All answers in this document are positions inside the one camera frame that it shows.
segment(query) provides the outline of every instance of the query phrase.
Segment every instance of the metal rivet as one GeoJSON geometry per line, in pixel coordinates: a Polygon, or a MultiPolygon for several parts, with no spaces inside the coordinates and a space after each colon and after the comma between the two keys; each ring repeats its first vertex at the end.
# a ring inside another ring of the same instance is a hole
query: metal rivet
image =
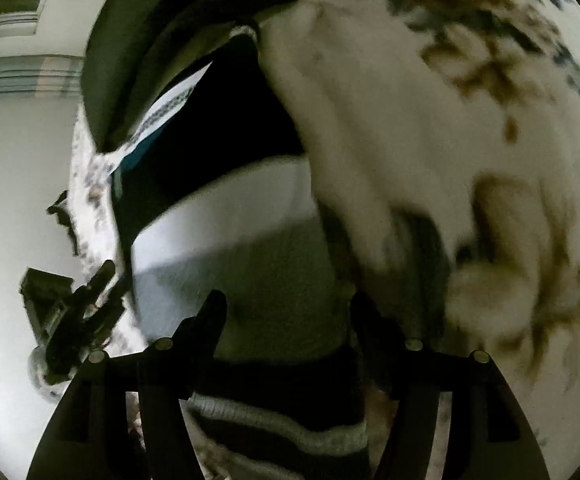
{"type": "Polygon", "coordinates": [[[108,354],[106,354],[102,350],[95,350],[94,352],[91,352],[90,355],[88,356],[88,361],[90,361],[93,364],[97,364],[102,362],[107,355],[108,354]]]}
{"type": "Polygon", "coordinates": [[[476,350],[472,354],[472,358],[474,359],[474,361],[481,364],[489,363],[490,360],[489,354],[483,350],[476,350]]]}
{"type": "Polygon", "coordinates": [[[406,339],[406,349],[419,352],[423,349],[423,343],[419,339],[406,339]]]}
{"type": "Polygon", "coordinates": [[[154,348],[157,350],[170,350],[174,346],[174,341],[169,337],[162,337],[161,339],[157,339],[157,342],[154,344],[154,348]]]}

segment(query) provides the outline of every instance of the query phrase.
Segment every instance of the white wall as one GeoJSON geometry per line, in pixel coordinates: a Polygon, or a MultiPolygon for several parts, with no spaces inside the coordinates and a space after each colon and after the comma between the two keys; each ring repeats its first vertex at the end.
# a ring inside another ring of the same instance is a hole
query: white wall
{"type": "Polygon", "coordinates": [[[105,0],[46,0],[33,36],[0,38],[0,57],[34,54],[84,56],[105,0]]]}
{"type": "Polygon", "coordinates": [[[19,282],[27,267],[80,276],[65,229],[45,212],[67,188],[76,103],[0,96],[0,469],[10,480],[25,478],[54,409],[28,379],[36,345],[19,282]]]}

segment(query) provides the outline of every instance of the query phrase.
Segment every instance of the ceiling trim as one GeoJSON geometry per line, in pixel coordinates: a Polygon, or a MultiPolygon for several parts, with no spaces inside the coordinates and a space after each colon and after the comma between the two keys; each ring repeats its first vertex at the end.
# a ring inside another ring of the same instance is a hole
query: ceiling trim
{"type": "Polygon", "coordinates": [[[0,57],[0,94],[78,94],[82,66],[71,56],[0,57]]]}
{"type": "Polygon", "coordinates": [[[39,0],[36,10],[0,14],[0,38],[32,36],[36,32],[46,0],[39,0]]]}

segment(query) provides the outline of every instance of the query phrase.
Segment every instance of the white fabric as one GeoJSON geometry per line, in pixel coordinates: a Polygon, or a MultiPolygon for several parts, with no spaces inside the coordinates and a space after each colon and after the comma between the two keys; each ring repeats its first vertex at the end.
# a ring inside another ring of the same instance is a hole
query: white fabric
{"type": "MultiPolygon", "coordinates": [[[[80,103],[72,140],[68,211],[77,237],[83,272],[87,278],[106,260],[116,264],[116,276],[110,287],[124,272],[118,246],[118,234],[112,210],[111,176],[123,158],[185,104],[210,64],[179,82],[150,106],[136,126],[134,135],[116,152],[96,153],[88,128],[83,103],[80,103]]],[[[124,297],[125,311],[116,324],[106,351],[112,356],[143,351],[147,347],[136,318],[131,310],[130,298],[124,297]]]]}
{"type": "MultiPolygon", "coordinates": [[[[580,8],[537,4],[508,17],[522,21],[537,9],[548,15],[546,30],[550,20],[563,24],[558,41],[580,56],[580,8]]],[[[466,27],[446,32],[462,45],[462,57],[426,64],[422,51],[432,35],[410,30],[385,0],[299,0],[262,24],[260,59],[307,149],[316,198],[340,216],[356,256],[376,272],[389,267],[383,244],[395,205],[429,214],[453,256],[474,235],[473,183],[483,174],[520,184],[486,202],[512,215],[502,219],[501,235],[521,268],[534,272],[524,258],[536,258],[540,269],[552,257],[550,222],[566,225],[573,275],[540,310],[537,276],[517,280],[489,264],[452,274],[448,318],[494,345],[499,336],[526,333],[535,316],[557,312],[568,294],[578,304],[580,99],[551,54],[528,56],[512,75],[519,102],[503,107],[486,91],[465,98],[449,80],[489,54],[466,27]],[[518,127],[515,144],[504,140],[510,118],[518,127]]],[[[539,370],[528,370],[526,337],[494,357],[535,428],[552,478],[565,479],[580,464],[580,316],[546,332],[539,370]]]]}
{"type": "Polygon", "coordinates": [[[199,428],[194,417],[189,414],[185,402],[181,408],[190,441],[195,450],[206,480],[229,478],[231,480],[305,480],[303,475],[288,471],[276,464],[251,460],[234,453],[225,446],[211,440],[199,428]]]}
{"type": "Polygon", "coordinates": [[[365,423],[337,426],[326,431],[309,431],[289,416],[249,406],[236,400],[193,394],[191,409],[202,417],[242,424],[282,436],[298,450],[312,455],[347,456],[368,444],[365,423]]]}
{"type": "Polygon", "coordinates": [[[135,274],[245,243],[316,215],[306,160],[275,160],[177,203],[132,245],[135,274]]]}

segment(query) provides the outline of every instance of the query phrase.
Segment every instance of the black fabric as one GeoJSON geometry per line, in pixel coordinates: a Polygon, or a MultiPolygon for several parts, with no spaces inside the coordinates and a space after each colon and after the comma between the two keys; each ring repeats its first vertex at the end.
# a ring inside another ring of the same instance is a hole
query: black fabric
{"type": "Polygon", "coordinates": [[[310,431],[363,420],[356,353],[343,347],[318,361],[272,365],[215,361],[196,391],[282,413],[310,431]]]}
{"type": "Polygon", "coordinates": [[[142,141],[151,145],[138,164],[116,170],[122,195],[114,190],[113,208],[124,252],[170,206],[218,177],[265,158],[304,153],[245,35],[215,54],[186,104],[160,130],[154,142],[142,141]]]}
{"type": "Polygon", "coordinates": [[[173,56],[201,28],[293,1],[106,0],[90,35],[81,76],[97,150],[114,150],[125,140],[135,110],[173,56]]]}
{"type": "Polygon", "coordinates": [[[65,227],[68,238],[70,238],[70,243],[72,244],[72,256],[79,256],[79,243],[77,241],[77,235],[74,232],[70,212],[68,211],[67,189],[59,195],[59,198],[57,198],[48,209],[46,209],[46,213],[49,215],[56,215],[57,224],[65,227]]]}

